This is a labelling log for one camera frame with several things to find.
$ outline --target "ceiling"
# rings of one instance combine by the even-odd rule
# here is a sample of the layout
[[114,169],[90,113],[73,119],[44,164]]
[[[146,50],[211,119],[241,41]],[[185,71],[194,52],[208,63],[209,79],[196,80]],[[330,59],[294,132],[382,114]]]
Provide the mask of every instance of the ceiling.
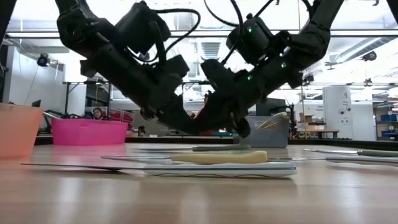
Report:
[[[234,9],[228,0],[207,0],[213,11],[223,19],[231,22],[238,22]],[[87,0],[91,10],[97,16],[105,17],[113,24],[128,12],[133,0]],[[168,57],[177,54],[183,55],[189,64],[191,71],[185,77],[185,81],[205,80],[200,66],[198,64],[207,58],[223,58],[228,49],[225,46],[225,38],[207,37],[207,34],[214,30],[230,30],[210,16],[203,5],[203,1],[188,0],[148,0],[149,7],[153,9],[165,9],[175,7],[194,8],[201,13],[202,19],[197,30],[202,30],[203,37],[187,38],[177,44]],[[264,0],[237,0],[238,6],[243,15],[250,12],[256,12],[264,4]],[[368,30],[387,30],[398,31],[398,26],[394,21],[392,14],[385,0],[380,0],[378,6],[373,6],[372,0],[346,0],[339,11],[334,23],[333,30],[362,30],[365,34]],[[188,30],[196,22],[195,16],[189,14],[162,14],[170,30]],[[54,0],[18,0],[16,9],[12,15],[12,21],[8,27],[8,32],[43,32],[57,31],[56,19],[58,9]],[[280,0],[278,6],[271,4],[265,12],[262,13],[263,20],[272,30],[287,29],[291,31],[299,30],[304,26],[308,19],[305,6],[301,1]],[[66,54],[67,49],[62,47],[58,39],[11,39],[12,45],[22,46],[26,52],[50,53],[53,59],[64,63],[71,63],[70,54]],[[170,44],[173,39],[169,39],[165,45]],[[398,65],[395,61],[398,59],[397,52],[398,40],[394,37],[333,37],[329,44],[326,57],[308,68],[305,73],[311,73],[315,77],[315,82],[322,83],[349,83],[363,82],[366,78],[372,78],[373,82],[397,82]],[[360,56],[375,51],[377,59],[372,62],[358,60]],[[325,66],[325,62],[331,62],[333,70]],[[227,63],[227,67],[232,70],[250,69],[239,54],[235,53]],[[307,86],[305,92],[309,95],[322,93],[321,85]],[[185,86],[184,98],[186,100],[201,100],[205,92],[210,89],[209,86]],[[300,90],[289,90],[287,86],[283,90],[275,91],[270,97],[298,99]],[[368,93],[383,94],[386,88],[369,88],[363,90],[363,86],[353,87],[355,97],[367,98]]]

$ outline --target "orange bucket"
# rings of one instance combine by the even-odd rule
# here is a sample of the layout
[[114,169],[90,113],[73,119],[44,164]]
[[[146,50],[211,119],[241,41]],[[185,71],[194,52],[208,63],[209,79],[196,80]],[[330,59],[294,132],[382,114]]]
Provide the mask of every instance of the orange bucket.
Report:
[[29,157],[42,118],[40,108],[0,103],[0,159]]

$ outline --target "gray bin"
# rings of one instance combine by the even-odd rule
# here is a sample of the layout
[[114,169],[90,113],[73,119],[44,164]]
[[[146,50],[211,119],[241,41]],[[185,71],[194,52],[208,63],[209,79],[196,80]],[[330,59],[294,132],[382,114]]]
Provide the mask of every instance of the gray bin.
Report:
[[257,129],[270,116],[248,116],[250,135],[240,140],[240,144],[249,144],[252,147],[287,147],[289,138],[289,120],[283,120],[270,129]]

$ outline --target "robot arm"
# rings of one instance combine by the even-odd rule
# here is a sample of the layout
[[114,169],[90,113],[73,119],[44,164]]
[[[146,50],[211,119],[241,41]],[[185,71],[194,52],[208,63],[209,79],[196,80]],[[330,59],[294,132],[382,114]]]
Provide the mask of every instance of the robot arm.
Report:
[[[62,43],[87,58],[81,61],[81,74],[102,74],[140,106],[146,119],[157,117],[160,123],[192,134],[234,128],[246,137],[250,133],[244,119],[248,108],[286,82],[292,88],[300,86],[300,71],[326,54],[330,28],[343,1],[315,0],[312,18],[297,35],[286,31],[272,35],[259,17],[248,16],[243,34],[235,28],[227,46],[236,47],[255,68],[233,73],[217,60],[204,61],[201,67],[215,92],[196,119],[185,112],[182,96],[174,93],[188,66],[181,55],[165,59],[162,43],[171,33],[145,2],[135,3],[113,26],[96,17],[85,0],[56,0],[60,10],[57,25]],[[159,62],[138,63],[131,51],[144,55],[153,45],[157,46]]]

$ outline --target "pink basket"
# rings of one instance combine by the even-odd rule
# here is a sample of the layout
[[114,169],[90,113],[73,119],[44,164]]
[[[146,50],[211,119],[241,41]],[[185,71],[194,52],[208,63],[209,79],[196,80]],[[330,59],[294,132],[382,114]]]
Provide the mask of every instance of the pink basket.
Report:
[[127,123],[91,119],[53,119],[53,143],[63,146],[124,144]]

